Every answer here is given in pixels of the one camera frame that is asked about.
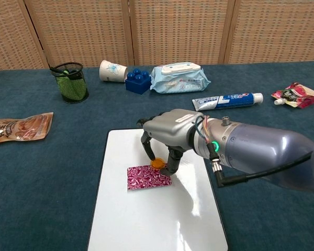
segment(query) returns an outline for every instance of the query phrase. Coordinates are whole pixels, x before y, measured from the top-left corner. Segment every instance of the green led light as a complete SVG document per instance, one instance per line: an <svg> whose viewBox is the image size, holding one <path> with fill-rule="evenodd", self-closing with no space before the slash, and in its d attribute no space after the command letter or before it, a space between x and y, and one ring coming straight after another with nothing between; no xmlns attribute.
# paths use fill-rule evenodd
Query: green led light
<svg viewBox="0 0 314 251"><path fill-rule="evenodd" d="M211 143L215 145L215 152L217 152L220 149L219 143L216 141L212 141Z"/></svg>

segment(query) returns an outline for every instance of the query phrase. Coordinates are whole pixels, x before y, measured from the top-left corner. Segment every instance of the blue tablecloth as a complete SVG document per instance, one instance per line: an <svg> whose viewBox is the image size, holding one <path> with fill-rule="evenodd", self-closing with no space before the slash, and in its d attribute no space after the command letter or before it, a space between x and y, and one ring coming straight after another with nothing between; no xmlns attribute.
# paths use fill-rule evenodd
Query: blue tablecloth
<svg viewBox="0 0 314 251"><path fill-rule="evenodd" d="M0 250L85 250L107 132L133 128L138 119L161 111L193 110L193 98L263 93L260 105L205 114L294 130L314 140L314 105L275 106L270 97L294 81L314 89L314 62L203 69L212 81L204 92L174 95L131 93L124 84L101 82L97 68L85 69L90 95L72 105L63 102L48 70L0 71L0 118L54 112L44 140L0 144ZM259 179L216 188L215 194L229 250L314 250L314 193Z"/></svg>

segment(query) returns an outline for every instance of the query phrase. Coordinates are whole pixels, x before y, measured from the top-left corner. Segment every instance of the brown snack package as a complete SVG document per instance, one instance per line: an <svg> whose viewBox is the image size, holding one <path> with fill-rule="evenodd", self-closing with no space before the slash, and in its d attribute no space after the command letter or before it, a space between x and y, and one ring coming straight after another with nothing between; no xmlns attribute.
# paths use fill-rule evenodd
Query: brown snack package
<svg viewBox="0 0 314 251"><path fill-rule="evenodd" d="M44 139L50 130L52 116L53 112L48 112L26 119L0 119L0 143Z"/></svg>

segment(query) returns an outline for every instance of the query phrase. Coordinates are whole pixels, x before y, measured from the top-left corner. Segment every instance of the orange bottle cap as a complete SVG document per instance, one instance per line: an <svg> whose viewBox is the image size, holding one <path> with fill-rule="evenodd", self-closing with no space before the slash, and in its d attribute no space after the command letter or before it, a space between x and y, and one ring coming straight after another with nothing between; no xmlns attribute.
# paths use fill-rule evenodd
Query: orange bottle cap
<svg viewBox="0 0 314 251"><path fill-rule="evenodd" d="M150 162L150 165L153 169L160 170L164 168L165 162L161 158L155 158L153 161Z"/></svg>

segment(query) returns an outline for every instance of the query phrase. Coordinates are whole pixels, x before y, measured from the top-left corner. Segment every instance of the white toothpaste tube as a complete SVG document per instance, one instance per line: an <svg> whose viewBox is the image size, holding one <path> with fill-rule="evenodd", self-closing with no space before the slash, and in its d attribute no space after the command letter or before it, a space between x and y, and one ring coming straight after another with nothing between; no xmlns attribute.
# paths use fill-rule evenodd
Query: white toothpaste tube
<svg viewBox="0 0 314 251"><path fill-rule="evenodd" d="M251 106L263 102L261 93L242 93L225 96L192 99L196 111Z"/></svg>

